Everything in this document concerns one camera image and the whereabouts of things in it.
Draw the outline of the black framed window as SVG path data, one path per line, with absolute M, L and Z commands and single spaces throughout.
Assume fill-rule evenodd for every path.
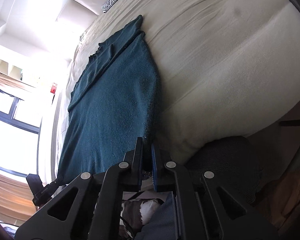
M 40 115 L 33 104 L 0 89 L 0 170 L 26 177 L 38 173 Z

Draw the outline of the red box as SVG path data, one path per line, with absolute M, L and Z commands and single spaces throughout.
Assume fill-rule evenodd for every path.
M 56 92 L 56 86 L 52 86 L 50 92 L 52 94 L 55 94 L 55 92 Z

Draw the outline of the brown curtain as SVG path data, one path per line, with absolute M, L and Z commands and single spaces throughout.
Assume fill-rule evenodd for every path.
M 26 221 L 36 213 L 29 186 L 0 174 L 0 214 Z

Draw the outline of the dark green knit sweater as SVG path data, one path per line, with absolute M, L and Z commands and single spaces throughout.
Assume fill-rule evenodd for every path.
M 100 43 L 76 82 L 59 160 L 61 185 L 83 172 L 105 172 L 135 147 L 148 145 L 158 122 L 161 82 L 137 16 Z

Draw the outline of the beige bed sheet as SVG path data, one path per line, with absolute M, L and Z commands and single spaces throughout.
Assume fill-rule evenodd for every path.
M 175 161 L 254 134 L 300 100 L 300 12 L 289 0 L 118 0 L 83 34 L 59 90 L 57 155 L 88 57 L 138 15 L 161 77 L 157 136 Z

